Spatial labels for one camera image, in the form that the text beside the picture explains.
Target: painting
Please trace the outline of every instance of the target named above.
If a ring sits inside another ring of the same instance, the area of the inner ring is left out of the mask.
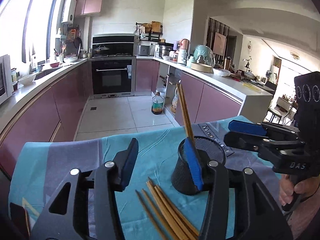
[[[225,45],[226,45],[226,36],[220,34],[220,33],[215,33],[215,36],[214,36],[214,44],[213,44],[213,50],[212,52],[214,54],[217,54],[217,55],[220,55],[220,56],[223,56],[224,54],[224,48],[225,48]]]

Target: person's arm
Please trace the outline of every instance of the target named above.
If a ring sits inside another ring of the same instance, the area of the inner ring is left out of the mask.
[[[308,227],[320,208],[320,177],[306,179],[294,186],[289,180],[289,176],[283,174],[279,184],[279,201],[283,206],[291,203],[293,192],[303,194],[302,200],[308,198],[299,204],[288,220],[293,238],[297,239]]]

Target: water heater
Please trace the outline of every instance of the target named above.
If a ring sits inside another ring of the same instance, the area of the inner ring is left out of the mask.
[[[77,4],[76,0],[65,0],[64,1],[61,23],[73,24],[73,18],[75,16],[76,4]]]

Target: bundle of chopsticks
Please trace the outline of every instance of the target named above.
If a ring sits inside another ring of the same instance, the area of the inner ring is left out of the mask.
[[[183,122],[184,122],[184,129],[186,131],[187,137],[190,137],[191,140],[193,141],[193,144],[195,144],[195,139],[194,139],[192,128],[191,128],[191,123],[190,123],[187,103],[186,103],[186,99],[184,97],[184,92],[183,92],[182,85],[181,84],[177,84],[177,88],[178,88],[178,93],[179,93],[180,105],[181,105],[181,109],[182,109],[182,117],[183,117]]]
[[[148,193],[143,189],[142,194],[148,201],[162,227],[167,231],[171,238],[174,240],[197,240],[199,231],[181,214],[181,212],[171,202],[160,186],[154,185],[150,178],[148,178],[147,186],[153,196],[153,199],[156,201],[157,207],[149,197]],[[147,205],[144,203],[142,196],[138,191],[136,191],[136,193],[141,205],[143,206],[159,235],[163,240],[167,240],[168,238],[166,234],[156,222],[156,219],[153,217]]]

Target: kitchen sink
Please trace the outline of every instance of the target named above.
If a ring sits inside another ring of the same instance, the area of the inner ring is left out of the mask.
[[[52,72],[54,72],[54,71],[56,71],[56,70],[58,70],[60,68],[62,68],[62,67],[55,67],[55,68],[46,69],[44,71],[41,71],[36,75],[35,80],[43,78],[44,76],[46,76],[46,75],[48,75],[48,74],[50,74],[50,73],[52,73]]]

